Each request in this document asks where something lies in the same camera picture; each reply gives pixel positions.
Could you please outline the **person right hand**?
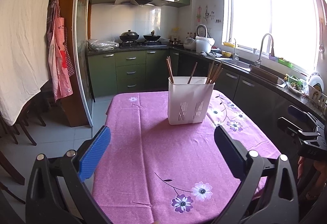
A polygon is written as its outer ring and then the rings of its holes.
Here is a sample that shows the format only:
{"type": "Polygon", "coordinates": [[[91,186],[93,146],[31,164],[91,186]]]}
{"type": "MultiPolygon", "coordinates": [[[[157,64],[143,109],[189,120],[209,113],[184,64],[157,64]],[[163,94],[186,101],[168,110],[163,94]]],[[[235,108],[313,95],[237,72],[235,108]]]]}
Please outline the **person right hand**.
{"type": "Polygon", "coordinates": [[[298,194],[300,201],[314,201],[323,192],[326,185],[326,161],[298,160],[298,194]]]}

